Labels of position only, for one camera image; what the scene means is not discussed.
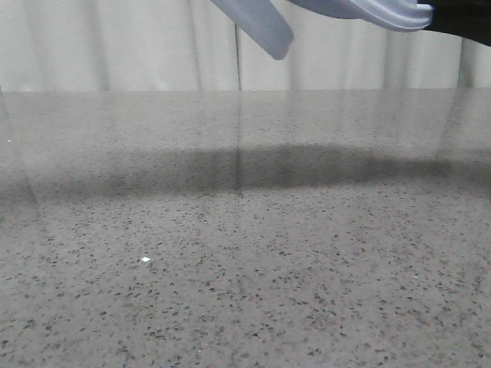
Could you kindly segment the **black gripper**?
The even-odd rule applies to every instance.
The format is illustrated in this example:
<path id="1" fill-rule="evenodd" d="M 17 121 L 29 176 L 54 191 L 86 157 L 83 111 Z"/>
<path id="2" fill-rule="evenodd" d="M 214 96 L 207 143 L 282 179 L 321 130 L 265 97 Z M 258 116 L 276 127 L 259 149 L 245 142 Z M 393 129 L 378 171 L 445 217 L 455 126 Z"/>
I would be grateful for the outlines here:
<path id="1" fill-rule="evenodd" d="M 433 7 L 428 31 L 436 31 L 490 46 L 490 0 L 429 0 Z"/>

